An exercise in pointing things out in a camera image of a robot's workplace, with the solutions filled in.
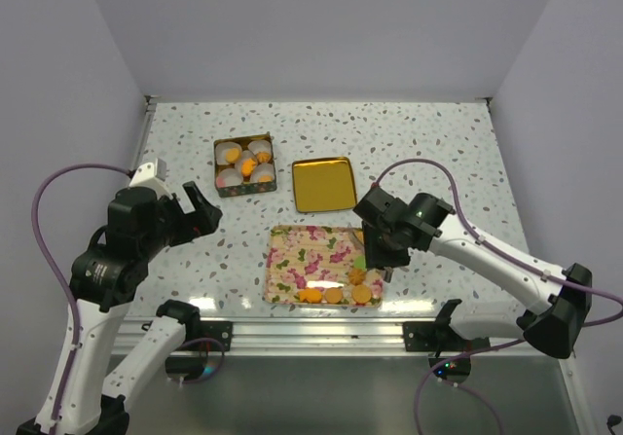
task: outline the gray floor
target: gray floor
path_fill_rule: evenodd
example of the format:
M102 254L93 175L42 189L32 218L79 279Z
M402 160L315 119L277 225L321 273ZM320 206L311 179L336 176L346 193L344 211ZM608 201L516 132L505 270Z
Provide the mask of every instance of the gray floor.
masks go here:
M398 435L416 433L413 398L423 358L230 358L221 375L179 389L155 378L130 435ZM506 435L574 435L562 376L547 357L484 357L467 383L501 413ZM431 381L426 435L496 435L488 410Z

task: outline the speckled table surface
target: speckled table surface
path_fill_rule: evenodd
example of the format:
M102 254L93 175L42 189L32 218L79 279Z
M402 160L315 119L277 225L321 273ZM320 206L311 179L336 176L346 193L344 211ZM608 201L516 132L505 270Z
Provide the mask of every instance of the speckled table surface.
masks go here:
M269 131L274 138L276 192L219 199L214 189L212 141ZM219 231L167 249L150 264L130 315L153 316L169 298L190 302L202 316L421 317L434 316L452 298L513 301L464 267L429 253L415 253L409 268L394 273L379 308L318 308L264 302L269 230L277 224L357 225L351 211L301 214L292 195L293 161L350 158L357 193L389 164L421 156L454 174L463 209L472 222L526 250L526 241L484 103L161 103L144 161L162 158L167 185L182 195L194 180L224 212ZM402 199L420 191L450 200L445 176L429 166L399 167L384 189Z

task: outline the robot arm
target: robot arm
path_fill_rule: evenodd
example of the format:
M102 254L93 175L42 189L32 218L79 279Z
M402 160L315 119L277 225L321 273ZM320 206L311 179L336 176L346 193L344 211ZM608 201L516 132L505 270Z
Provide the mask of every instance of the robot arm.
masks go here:
M430 251L481 274L525 307L518 311L509 309L508 304L468 306L452 301L449 326L461 338L523 338L547 355L570 356L590 309L590 297L548 280L547 276L590 287L589 270L577 264L563 270L480 229L480 236L474 238L449 204L429 194L417 194L407 204L374 186L354 212L363 220L368 268L406 266L410 261L409 248ZM485 247L485 241L524 264L538 266L546 274L526 271L495 255Z
M220 209L203 197L195 183L183 187L193 212L184 213L166 188L165 163L146 163L109 203L103 229L106 242L98 243L102 233L94 236L71 268L69 287L80 317L78 343L74 344L70 310L46 402L18 435L125 434L128 409L136 395L175 349L199 336L199 310L168 301L142 341L106 378L115 337L138 285L147 277L149 261L167 246L212 234L218 227ZM68 360L73 364L70 372Z

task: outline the pink floral pattern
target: pink floral pattern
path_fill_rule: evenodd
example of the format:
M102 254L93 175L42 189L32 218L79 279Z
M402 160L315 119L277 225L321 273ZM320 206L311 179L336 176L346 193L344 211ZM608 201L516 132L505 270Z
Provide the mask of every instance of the pink floral pattern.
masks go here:
M338 306L360 307L352 299L348 272L362 255L347 228L276 226L271 230L264 298L273 304L300 304L298 294L307 287L321 292L342 287L344 298ZM383 296L383 273L367 272L364 284L372 299L363 307L377 307ZM320 305L328 306L324 300Z

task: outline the white wall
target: white wall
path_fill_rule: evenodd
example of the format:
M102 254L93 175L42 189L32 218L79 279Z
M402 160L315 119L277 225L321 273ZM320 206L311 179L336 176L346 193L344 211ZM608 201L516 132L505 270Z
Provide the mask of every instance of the white wall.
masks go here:
M533 253L623 295L623 0L550 0L495 95L494 125ZM595 300L591 318L617 307ZM623 415L621 322L577 345L601 429Z
M129 164L143 113L94 0L0 0L0 433L41 407L66 324L30 229L32 196L71 163ZM65 272L123 182L89 171L44 196L44 236Z
M491 96L547 0L97 0L141 90L194 99Z

